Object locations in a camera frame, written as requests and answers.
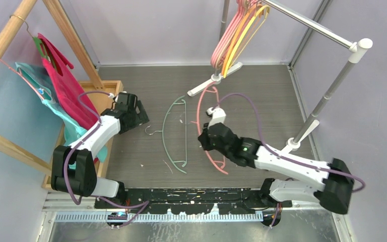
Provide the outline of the thin pink wire hanger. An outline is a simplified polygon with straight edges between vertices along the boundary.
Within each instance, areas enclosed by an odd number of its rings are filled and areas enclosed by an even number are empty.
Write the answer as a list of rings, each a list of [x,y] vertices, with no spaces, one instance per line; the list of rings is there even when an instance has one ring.
[[[204,151],[197,140],[203,123],[207,122],[206,110],[220,99],[215,87],[209,87],[194,97],[186,96],[186,110],[176,116],[175,121],[187,134],[187,164],[183,168],[190,176],[228,176],[228,160],[216,151]]]

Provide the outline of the yellow wire hanger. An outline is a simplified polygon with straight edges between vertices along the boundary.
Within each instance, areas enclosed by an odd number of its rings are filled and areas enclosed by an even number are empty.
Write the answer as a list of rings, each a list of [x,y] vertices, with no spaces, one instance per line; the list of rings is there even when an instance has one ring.
[[[266,21],[270,9],[271,7],[269,5],[256,3],[247,10],[246,15],[235,31],[235,35],[229,44],[224,58],[221,72],[223,78],[226,78],[229,75],[229,69],[235,64],[235,61],[245,47]]]

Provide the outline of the thick pink plastic hanger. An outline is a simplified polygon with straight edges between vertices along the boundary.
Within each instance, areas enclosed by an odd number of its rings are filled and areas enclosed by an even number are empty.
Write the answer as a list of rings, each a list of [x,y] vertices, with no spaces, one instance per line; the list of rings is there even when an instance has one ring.
[[[218,69],[222,66],[224,55],[227,53],[227,49],[232,38],[235,35],[235,31],[241,23],[241,20],[247,13],[247,10],[257,3],[257,1],[236,1],[238,8],[233,16],[232,20],[228,22],[229,4],[230,1],[224,1],[223,13],[221,18],[220,27],[220,39],[211,56],[210,64],[214,69]]]

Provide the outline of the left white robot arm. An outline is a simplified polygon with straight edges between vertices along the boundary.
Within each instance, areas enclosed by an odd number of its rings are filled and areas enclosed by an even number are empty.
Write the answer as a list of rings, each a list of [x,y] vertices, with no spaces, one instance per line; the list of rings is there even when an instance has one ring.
[[[105,109],[96,124],[69,145],[59,145],[53,152],[51,188],[80,197],[106,197],[114,208],[127,201],[124,184],[99,177],[94,159],[115,135],[149,122],[137,95],[120,92],[113,99],[112,108]]]

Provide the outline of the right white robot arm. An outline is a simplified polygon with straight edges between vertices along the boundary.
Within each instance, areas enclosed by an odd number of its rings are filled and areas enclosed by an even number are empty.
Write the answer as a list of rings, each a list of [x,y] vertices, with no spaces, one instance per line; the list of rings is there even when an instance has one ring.
[[[204,127],[198,141],[205,151],[216,150],[239,166],[291,177],[292,181],[271,178],[264,181],[259,195],[266,207],[298,200],[318,203],[333,213],[348,213],[354,177],[340,159],[325,162],[284,154],[259,140],[238,137],[223,123]]]

